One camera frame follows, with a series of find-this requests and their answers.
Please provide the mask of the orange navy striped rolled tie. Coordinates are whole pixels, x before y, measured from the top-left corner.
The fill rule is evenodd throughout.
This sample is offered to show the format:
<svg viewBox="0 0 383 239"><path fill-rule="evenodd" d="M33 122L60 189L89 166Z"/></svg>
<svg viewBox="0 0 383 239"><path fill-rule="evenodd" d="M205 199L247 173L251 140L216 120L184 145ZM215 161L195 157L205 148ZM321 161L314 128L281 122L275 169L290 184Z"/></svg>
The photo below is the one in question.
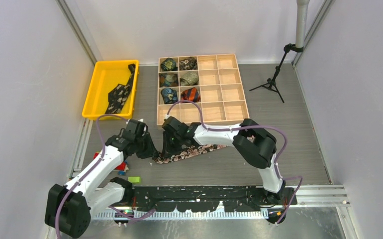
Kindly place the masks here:
<svg viewBox="0 0 383 239"><path fill-rule="evenodd" d="M198 103L201 100L201 96L198 89L196 87L192 87L182 91L181 99Z"/></svg>

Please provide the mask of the olive paisley rolled tie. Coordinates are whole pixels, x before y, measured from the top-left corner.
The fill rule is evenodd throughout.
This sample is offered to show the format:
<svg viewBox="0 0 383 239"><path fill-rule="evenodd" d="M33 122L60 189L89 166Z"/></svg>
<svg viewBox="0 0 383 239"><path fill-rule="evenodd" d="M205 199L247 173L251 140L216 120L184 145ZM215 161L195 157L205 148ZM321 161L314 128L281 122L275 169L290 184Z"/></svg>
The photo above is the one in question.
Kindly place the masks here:
<svg viewBox="0 0 383 239"><path fill-rule="evenodd" d="M193 86L199 81L197 71L188 71L180 76L180 86Z"/></svg>

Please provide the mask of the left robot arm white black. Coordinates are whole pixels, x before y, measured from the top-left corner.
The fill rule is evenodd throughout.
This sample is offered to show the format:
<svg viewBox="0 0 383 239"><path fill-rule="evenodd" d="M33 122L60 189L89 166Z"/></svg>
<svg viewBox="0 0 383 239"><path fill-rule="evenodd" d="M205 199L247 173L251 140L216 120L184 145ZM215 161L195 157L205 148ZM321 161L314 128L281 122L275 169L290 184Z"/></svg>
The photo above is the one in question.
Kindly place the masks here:
<svg viewBox="0 0 383 239"><path fill-rule="evenodd" d="M57 238L81 237L96 214L115 203L128 206L134 198L132 183L119 177L98 190L106 176L133 154L145 159L157 153L146 123L127 120L122 133L103 141L100 153L80 174L50 188L45 224L55 229Z"/></svg>

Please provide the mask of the grey vertical pole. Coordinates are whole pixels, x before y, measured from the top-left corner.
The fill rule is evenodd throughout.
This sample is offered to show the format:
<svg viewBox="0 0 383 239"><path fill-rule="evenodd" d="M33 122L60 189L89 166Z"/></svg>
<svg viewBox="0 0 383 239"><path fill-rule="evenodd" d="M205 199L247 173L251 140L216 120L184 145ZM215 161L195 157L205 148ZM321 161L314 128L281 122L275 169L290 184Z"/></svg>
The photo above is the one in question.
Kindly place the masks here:
<svg viewBox="0 0 383 239"><path fill-rule="evenodd" d="M310 0L297 0L297 19L295 33L295 47L303 49L305 43L305 29L307 22L307 12Z"/></svg>

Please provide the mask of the black mini tripod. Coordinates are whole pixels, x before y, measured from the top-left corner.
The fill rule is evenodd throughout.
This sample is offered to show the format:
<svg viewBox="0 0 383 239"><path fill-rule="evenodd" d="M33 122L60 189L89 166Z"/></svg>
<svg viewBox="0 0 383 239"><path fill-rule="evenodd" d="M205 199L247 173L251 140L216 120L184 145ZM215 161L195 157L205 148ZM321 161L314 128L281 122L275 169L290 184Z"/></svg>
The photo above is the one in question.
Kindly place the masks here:
<svg viewBox="0 0 383 239"><path fill-rule="evenodd" d="M279 89L277 87L277 83L276 83L277 76L279 75L279 73L281 71L281 67L282 67L282 65L284 63L284 60L285 60L286 56L288 55L288 53L290 51L293 51L293 52L296 52L296 53L301 53L301 52L304 51L304 47L297 47L295 44L291 44L290 43L290 44L287 44L287 45L284 46L283 51L284 51L284 54L283 54L283 56L281 58L281 61L280 61L279 65L277 65L275 67L275 72L274 72L273 77L272 78L268 78L266 80L266 83L261 84L261 85L259 85L257 87L254 87L254 88L250 89L250 91L254 91L254 90L259 89L259 88L267 89L267 90L269 90L271 92L277 93L279 98L280 98L280 100L281 100L281 102L285 103L285 101L284 101L284 99L283 99L283 97L282 97L282 95L281 95L281 93L280 93L280 91L279 91Z"/></svg>

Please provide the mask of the red toy truck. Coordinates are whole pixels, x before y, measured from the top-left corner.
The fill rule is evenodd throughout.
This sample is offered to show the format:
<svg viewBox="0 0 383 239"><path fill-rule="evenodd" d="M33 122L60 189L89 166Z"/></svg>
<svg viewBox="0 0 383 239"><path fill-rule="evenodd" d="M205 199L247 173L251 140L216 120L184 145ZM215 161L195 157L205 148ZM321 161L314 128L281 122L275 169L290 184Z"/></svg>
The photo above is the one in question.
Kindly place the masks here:
<svg viewBox="0 0 383 239"><path fill-rule="evenodd" d="M125 175L128 170L128 163L125 163L124 153L115 152L101 152L96 154L92 165L98 162L98 165L93 169L93 172L99 172L101 176L107 176L112 171L117 171L119 175Z"/></svg>

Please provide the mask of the dark brown floral rolled tie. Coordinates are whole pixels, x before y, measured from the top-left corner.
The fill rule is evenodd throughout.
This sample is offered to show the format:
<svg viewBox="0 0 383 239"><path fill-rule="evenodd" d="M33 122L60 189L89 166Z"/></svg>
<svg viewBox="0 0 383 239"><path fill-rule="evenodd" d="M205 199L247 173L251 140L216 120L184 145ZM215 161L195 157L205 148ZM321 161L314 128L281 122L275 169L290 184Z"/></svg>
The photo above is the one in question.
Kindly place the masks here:
<svg viewBox="0 0 383 239"><path fill-rule="evenodd" d="M197 70L198 63L195 57L187 57L179 60L179 70L180 71L188 71L188 70Z"/></svg>

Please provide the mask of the pink floral black tie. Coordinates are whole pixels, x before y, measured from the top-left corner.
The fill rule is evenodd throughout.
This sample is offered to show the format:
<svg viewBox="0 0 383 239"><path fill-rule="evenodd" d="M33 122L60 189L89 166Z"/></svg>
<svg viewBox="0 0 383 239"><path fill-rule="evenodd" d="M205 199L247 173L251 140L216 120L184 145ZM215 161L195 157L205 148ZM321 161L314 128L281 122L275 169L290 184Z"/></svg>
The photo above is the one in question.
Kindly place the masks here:
<svg viewBox="0 0 383 239"><path fill-rule="evenodd" d="M181 161L191 157L203 155L203 154L213 152L219 149L223 149L226 147L227 147L226 145L219 145L219 144L191 146L191 147L184 148L180 151L180 153L177 153L171 156L163 156L162 153L159 153L159 155L156 157L153 157L152 160L157 164L167 164L167 163L177 162L177 161Z"/></svg>

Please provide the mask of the teal brown rolled tie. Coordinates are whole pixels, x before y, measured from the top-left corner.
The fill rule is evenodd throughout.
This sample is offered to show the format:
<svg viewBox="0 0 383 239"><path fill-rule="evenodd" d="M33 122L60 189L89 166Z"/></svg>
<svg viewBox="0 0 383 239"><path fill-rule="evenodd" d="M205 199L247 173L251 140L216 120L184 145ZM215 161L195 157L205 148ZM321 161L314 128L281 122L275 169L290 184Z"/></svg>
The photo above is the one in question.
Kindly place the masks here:
<svg viewBox="0 0 383 239"><path fill-rule="evenodd" d="M160 73L159 87L178 87L179 80L177 73Z"/></svg>

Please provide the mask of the wooden compartment tray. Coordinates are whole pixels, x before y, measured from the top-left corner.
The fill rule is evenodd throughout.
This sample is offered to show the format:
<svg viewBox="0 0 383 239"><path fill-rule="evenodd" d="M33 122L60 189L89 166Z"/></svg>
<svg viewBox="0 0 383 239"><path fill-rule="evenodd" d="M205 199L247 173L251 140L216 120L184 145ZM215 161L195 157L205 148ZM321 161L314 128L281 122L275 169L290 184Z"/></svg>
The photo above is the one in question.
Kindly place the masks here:
<svg viewBox="0 0 383 239"><path fill-rule="evenodd" d="M228 125L240 123L249 117L240 71L235 54L191 55L197 59L199 81L193 86L180 86L180 76L188 71L179 70L179 60L190 56L170 56L177 62L178 70L162 72L160 64L169 57L159 58L160 73L177 73L179 86L170 87L177 91L179 100L174 104L164 104L157 83L157 121L161 127L166 116L191 123L203 120L208 124ZM196 87L201 100L198 103L182 100L182 91Z"/></svg>

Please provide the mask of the blue paisley rolled tie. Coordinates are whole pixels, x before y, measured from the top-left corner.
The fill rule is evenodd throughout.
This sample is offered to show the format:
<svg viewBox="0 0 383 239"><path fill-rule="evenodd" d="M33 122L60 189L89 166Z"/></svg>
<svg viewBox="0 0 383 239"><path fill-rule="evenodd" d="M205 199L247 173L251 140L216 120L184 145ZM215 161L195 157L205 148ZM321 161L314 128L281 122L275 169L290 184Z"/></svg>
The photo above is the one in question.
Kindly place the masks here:
<svg viewBox="0 0 383 239"><path fill-rule="evenodd" d="M160 94L164 104L174 104L179 100L177 91L172 88L163 88Z"/></svg>

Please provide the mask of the aluminium rail frame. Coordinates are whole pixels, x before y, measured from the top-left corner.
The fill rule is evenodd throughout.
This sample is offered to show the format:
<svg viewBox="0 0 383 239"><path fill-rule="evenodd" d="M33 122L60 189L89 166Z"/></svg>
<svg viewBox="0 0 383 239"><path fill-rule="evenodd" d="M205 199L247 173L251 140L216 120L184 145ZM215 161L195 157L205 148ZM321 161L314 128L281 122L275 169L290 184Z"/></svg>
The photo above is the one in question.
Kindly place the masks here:
<svg viewBox="0 0 383 239"><path fill-rule="evenodd" d="M96 197L83 200L70 197L60 218L83 223L86 219L144 217L148 220L192 219L261 219L271 224L285 219L285 209L292 207L348 207L345 190L325 187L286 187L279 202L269 202L261 187L133 187L122 199L104 188Z"/></svg>

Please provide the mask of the yellow plastic bin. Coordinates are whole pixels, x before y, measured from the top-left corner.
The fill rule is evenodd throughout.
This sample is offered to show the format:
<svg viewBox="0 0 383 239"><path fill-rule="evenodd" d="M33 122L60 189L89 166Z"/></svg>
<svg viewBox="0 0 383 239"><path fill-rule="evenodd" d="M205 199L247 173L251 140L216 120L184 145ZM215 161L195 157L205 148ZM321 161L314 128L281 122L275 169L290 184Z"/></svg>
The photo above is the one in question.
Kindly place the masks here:
<svg viewBox="0 0 383 239"><path fill-rule="evenodd" d="M82 110L82 116L89 120L96 120L103 115L109 105L108 96L110 91L121 85L128 85L133 78L131 91L119 116L130 119L134 111L134 102L139 74L139 61L132 60L109 60L98 61L92 74L86 100Z"/></svg>

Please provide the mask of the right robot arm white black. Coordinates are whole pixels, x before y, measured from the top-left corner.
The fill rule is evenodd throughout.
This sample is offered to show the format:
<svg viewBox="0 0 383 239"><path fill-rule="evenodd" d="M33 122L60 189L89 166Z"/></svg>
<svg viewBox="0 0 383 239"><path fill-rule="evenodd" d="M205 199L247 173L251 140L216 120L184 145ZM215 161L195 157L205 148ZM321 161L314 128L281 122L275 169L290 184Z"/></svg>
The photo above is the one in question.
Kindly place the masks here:
<svg viewBox="0 0 383 239"><path fill-rule="evenodd" d="M258 169L263 181L265 199L278 204L285 196L284 181L276 165L276 138L252 119L233 125L186 124L168 117L162 125L164 153L175 154L182 146L210 144L234 147L245 161Z"/></svg>

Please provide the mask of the green block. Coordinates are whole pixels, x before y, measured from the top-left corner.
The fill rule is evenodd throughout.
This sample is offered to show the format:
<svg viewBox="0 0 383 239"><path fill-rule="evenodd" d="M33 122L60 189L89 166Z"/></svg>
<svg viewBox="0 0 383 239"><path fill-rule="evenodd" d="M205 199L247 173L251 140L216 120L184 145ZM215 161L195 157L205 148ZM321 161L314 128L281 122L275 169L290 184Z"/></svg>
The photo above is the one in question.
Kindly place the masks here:
<svg viewBox="0 0 383 239"><path fill-rule="evenodd" d="M141 182L141 177L139 177L139 176L128 177L127 180L130 183L138 184Z"/></svg>

